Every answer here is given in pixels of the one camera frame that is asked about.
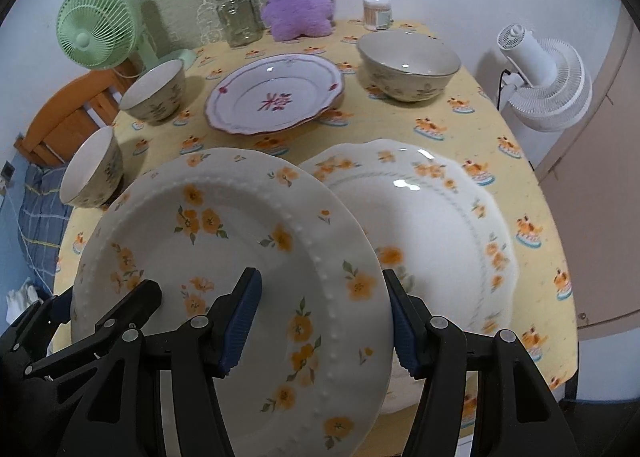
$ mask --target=fan grille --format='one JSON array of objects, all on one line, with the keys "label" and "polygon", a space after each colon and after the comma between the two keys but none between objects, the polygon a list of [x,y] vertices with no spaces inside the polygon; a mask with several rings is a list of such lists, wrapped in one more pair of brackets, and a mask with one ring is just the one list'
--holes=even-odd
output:
[{"label": "fan grille", "polygon": [[550,38],[539,42],[556,62],[556,80],[546,88],[522,87],[509,102],[518,119],[534,130],[565,129],[587,111],[591,102],[591,78],[572,46]]},{"label": "fan grille", "polygon": [[520,24],[510,24],[498,35],[498,46],[504,51],[516,47],[523,41],[526,30]]},{"label": "fan grille", "polygon": [[56,27],[60,47],[87,68],[114,67],[136,46],[135,17],[128,0],[65,0]]}]

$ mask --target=door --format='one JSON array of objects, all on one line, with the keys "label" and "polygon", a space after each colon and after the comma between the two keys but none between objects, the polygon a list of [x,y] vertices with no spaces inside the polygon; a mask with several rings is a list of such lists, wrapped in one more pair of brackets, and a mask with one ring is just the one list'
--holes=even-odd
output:
[{"label": "door", "polygon": [[540,183],[558,225],[578,326],[640,310],[640,34],[607,98]]}]

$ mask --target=wall outlet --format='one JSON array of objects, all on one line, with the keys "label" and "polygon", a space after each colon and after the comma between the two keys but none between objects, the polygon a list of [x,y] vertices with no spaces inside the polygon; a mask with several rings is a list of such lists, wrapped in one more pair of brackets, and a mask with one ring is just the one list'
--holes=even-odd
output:
[{"label": "wall outlet", "polygon": [[14,176],[14,172],[15,172],[14,165],[9,163],[8,161],[4,161],[4,166],[0,171],[0,177],[4,179],[4,182],[7,182],[7,183],[10,182],[11,178]]}]

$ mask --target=green fan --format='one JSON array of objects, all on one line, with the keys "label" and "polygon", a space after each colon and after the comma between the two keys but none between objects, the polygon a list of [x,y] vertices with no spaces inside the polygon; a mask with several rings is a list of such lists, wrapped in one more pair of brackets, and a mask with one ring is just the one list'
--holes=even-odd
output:
[{"label": "green fan", "polygon": [[158,58],[148,39],[140,0],[65,0],[58,13],[56,35],[66,55],[87,69],[110,69],[132,53],[145,70],[180,58],[184,68],[196,55],[180,49]]}]

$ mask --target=pink flower motif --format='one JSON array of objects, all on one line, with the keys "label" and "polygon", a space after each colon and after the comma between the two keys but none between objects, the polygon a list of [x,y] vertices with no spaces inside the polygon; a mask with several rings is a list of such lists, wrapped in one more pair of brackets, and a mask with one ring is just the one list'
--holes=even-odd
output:
[{"label": "pink flower motif", "polygon": [[284,110],[284,107],[289,103],[291,103],[291,94],[284,92],[280,94],[267,93],[267,99],[262,101],[262,107],[258,109],[258,112],[262,110],[268,111],[272,105],[272,111],[281,111]]}]

